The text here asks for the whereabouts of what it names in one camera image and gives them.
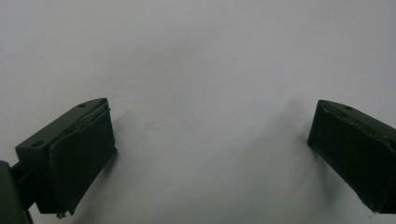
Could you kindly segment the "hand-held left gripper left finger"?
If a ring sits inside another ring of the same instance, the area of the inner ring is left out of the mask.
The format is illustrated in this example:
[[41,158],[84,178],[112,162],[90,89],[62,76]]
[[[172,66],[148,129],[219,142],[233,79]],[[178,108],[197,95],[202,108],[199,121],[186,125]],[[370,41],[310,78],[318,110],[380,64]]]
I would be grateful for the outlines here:
[[74,213],[117,152],[106,98],[81,103],[16,146],[10,169],[10,214],[36,204],[42,214]]

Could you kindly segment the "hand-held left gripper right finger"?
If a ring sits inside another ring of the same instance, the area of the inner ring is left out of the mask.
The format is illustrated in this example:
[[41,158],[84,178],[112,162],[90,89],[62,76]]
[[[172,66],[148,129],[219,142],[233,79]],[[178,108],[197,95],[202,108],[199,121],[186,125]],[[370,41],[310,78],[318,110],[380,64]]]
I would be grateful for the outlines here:
[[359,110],[318,101],[307,144],[373,212],[396,214],[396,129]]

